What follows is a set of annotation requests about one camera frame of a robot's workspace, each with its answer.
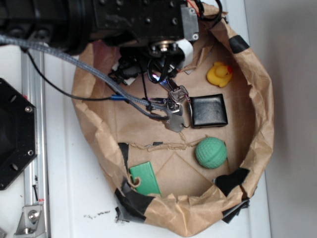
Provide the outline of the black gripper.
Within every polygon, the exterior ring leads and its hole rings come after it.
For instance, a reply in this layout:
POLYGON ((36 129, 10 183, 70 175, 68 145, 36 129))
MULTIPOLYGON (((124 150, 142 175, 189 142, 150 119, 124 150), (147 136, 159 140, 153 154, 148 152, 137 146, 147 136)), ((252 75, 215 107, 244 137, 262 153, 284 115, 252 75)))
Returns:
POLYGON ((95 0, 90 39, 137 47, 150 58, 168 58, 176 69, 194 58, 198 16, 185 0, 95 0))

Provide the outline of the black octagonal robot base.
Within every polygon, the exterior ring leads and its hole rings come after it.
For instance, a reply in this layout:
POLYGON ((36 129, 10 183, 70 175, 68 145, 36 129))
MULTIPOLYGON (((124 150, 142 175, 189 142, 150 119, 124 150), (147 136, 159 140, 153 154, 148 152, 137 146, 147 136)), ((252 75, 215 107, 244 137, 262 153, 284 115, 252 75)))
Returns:
POLYGON ((36 157, 36 108, 0 79, 0 189, 6 190, 36 157))

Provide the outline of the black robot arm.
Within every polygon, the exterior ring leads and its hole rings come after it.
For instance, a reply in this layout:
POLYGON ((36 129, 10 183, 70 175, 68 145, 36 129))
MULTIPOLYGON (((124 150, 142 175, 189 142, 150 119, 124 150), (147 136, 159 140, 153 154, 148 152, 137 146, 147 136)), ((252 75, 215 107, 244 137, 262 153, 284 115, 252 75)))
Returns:
POLYGON ((77 55, 88 43, 134 48, 176 68, 193 60, 198 17, 184 0, 3 0, 3 35, 77 55))

